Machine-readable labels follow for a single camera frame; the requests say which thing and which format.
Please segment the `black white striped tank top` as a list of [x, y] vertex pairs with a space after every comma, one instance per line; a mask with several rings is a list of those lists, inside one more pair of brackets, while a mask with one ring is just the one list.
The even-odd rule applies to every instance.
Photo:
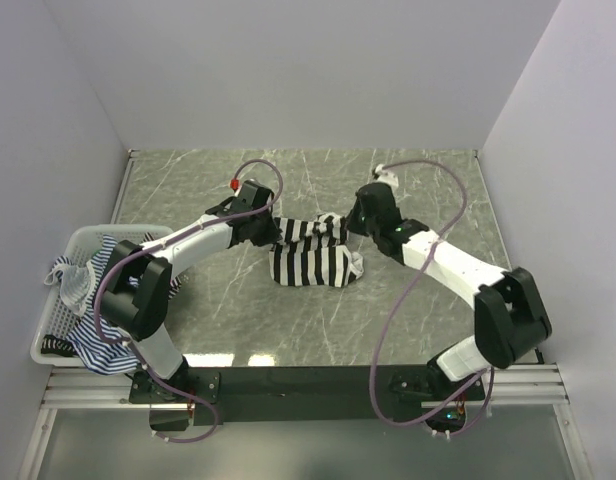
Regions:
[[269, 251], [272, 280], [288, 287], [344, 288], [364, 274], [364, 258], [347, 246], [344, 216], [324, 213], [312, 221], [274, 218], [280, 239]]

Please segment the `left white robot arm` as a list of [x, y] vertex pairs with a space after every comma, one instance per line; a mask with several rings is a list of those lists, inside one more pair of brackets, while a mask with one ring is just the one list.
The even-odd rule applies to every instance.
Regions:
[[114, 248], [93, 300], [95, 327], [101, 321], [122, 331], [141, 367], [154, 375], [152, 389], [164, 401], [181, 399], [189, 365], [165, 327], [171, 282], [207, 257], [243, 242], [268, 246], [280, 238], [272, 217], [271, 189], [247, 180], [192, 224], [159, 240]]

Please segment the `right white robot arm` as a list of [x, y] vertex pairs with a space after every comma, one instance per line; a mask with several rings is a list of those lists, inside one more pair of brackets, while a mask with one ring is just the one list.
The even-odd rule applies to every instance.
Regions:
[[464, 379], [488, 367], [508, 368], [551, 336], [528, 270], [488, 264], [425, 224], [403, 218], [389, 185], [361, 187], [347, 223], [351, 232], [371, 238], [383, 255], [436, 280], [471, 307], [474, 333], [427, 364], [427, 387], [435, 397], [452, 397]]

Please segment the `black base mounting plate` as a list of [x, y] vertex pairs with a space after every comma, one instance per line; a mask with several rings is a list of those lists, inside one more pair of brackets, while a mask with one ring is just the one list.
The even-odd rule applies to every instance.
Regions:
[[[212, 406], [222, 423], [357, 420], [375, 416], [369, 395], [368, 366], [197, 367], [171, 383]], [[383, 414], [395, 421], [414, 419], [464, 385], [436, 379], [424, 365], [381, 365], [376, 397]], [[145, 372], [134, 375], [129, 402], [151, 406], [151, 426], [159, 431], [212, 425], [213, 412], [169, 392]]]

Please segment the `white plastic laundry basket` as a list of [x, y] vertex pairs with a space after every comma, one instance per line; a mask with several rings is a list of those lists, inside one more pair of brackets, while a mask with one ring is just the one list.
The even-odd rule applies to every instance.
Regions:
[[[103, 246], [104, 236], [114, 237], [117, 241], [130, 240], [142, 243], [148, 234], [158, 239], [171, 234], [173, 230], [166, 226], [153, 224], [99, 224], [76, 230], [70, 237], [64, 250], [64, 256], [74, 265], [83, 267], [86, 262]], [[83, 362], [78, 357], [61, 357], [42, 352], [42, 341], [46, 335], [64, 339], [77, 325], [78, 318], [70, 312], [59, 297], [59, 287], [50, 286], [46, 303], [30, 347], [31, 358], [38, 364], [53, 367], [82, 368]]]

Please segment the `dark thin striped garment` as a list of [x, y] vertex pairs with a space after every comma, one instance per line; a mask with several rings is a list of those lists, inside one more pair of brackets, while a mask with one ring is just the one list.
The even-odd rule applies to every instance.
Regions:
[[53, 335], [43, 337], [40, 353], [42, 355], [59, 356], [63, 358], [76, 357], [77, 353], [72, 343], [66, 339], [57, 338]]

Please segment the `aluminium rail frame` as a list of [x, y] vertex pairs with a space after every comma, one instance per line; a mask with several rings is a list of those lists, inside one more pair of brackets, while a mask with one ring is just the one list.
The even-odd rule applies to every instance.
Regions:
[[[51, 371], [20, 472], [21, 479], [38, 477], [50, 433], [60, 410], [157, 410], [157, 405], [132, 404], [131, 380], [123, 375], [100, 377], [84, 368]], [[555, 364], [513, 365], [495, 374], [490, 405], [551, 405], [567, 458], [576, 479], [594, 477], [579, 435], [570, 398]]]

